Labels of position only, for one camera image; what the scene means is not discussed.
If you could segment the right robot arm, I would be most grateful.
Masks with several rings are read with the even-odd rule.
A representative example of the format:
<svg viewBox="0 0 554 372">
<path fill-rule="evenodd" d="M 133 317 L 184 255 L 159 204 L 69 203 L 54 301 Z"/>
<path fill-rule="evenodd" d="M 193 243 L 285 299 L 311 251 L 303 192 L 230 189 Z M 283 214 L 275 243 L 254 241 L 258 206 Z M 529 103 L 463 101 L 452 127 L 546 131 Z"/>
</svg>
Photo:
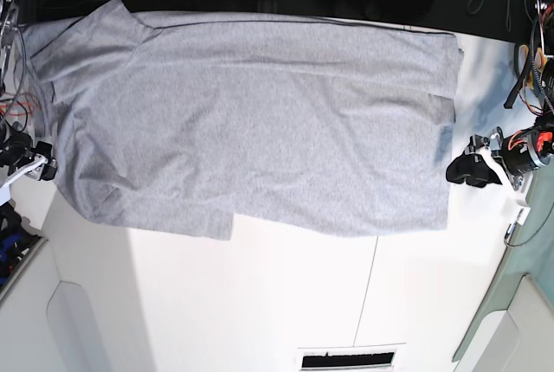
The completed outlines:
<svg viewBox="0 0 554 372">
<path fill-rule="evenodd" d="M 17 25 L 17 0 L 1 0 L 1 167 L 6 186 L 18 177 L 55 178 L 51 144 L 40 140 L 41 101 L 29 92 L 27 51 Z"/>
</svg>

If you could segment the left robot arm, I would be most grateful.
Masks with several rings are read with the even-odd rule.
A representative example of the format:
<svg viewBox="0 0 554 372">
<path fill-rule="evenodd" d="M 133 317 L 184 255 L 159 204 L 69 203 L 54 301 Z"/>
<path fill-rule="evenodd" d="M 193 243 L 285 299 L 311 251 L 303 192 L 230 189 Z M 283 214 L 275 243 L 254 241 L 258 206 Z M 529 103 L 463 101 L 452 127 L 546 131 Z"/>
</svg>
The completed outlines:
<svg viewBox="0 0 554 372">
<path fill-rule="evenodd" d="M 503 184 L 517 190 L 525 176 L 553 162 L 553 0 L 533 1 L 535 13 L 526 11 L 530 37 L 514 46 L 516 81 L 503 107 L 510 110 L 519 99 L 534 122 L 507 136 L 498 127 L 486 136 L 471 136 L 446 169 L 450 183 L 480 189 Z"/>
</svg>

